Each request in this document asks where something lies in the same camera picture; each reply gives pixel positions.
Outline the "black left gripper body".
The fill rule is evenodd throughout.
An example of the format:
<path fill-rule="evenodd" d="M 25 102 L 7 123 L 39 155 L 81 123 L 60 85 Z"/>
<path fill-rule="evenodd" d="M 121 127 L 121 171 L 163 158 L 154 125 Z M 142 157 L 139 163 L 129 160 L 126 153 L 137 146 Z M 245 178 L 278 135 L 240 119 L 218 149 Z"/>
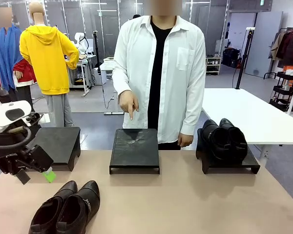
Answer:
<path fill-rule="evenodd" d="M 23 146 L 0 146 L 0 170 L 4 174 L 17 174 L 21 169 L 26 169 L 29 148 Z"/>

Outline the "person's right hand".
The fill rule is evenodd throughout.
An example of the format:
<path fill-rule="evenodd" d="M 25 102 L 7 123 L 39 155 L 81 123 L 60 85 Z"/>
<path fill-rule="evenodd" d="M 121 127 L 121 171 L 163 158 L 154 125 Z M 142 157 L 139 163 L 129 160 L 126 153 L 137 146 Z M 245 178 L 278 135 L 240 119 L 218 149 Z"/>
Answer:
<path fill-rule="evenodd" d="M 129 114 L 130 120 L 134 119 L 134 111 L 139 112 L 139 102 L 135 94 L 130 90 L 125 90 L 119 94 L 120 108 Z"/>

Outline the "person's left hand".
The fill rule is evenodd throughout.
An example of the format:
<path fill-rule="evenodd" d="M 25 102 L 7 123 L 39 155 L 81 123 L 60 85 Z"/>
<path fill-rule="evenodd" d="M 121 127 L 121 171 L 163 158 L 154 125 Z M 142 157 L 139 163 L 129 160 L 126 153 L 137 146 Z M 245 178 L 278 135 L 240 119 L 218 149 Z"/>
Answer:
<path fill-rule="evenodd" d="M 179 134 L 179 136 L 178 136 L 178 146 L 180 146 L 181 148 L 191 145 L 192 142 L 193 142 L 193 136 L 185 135 L 185 134 L 182 134 L 182 133 Z"/>

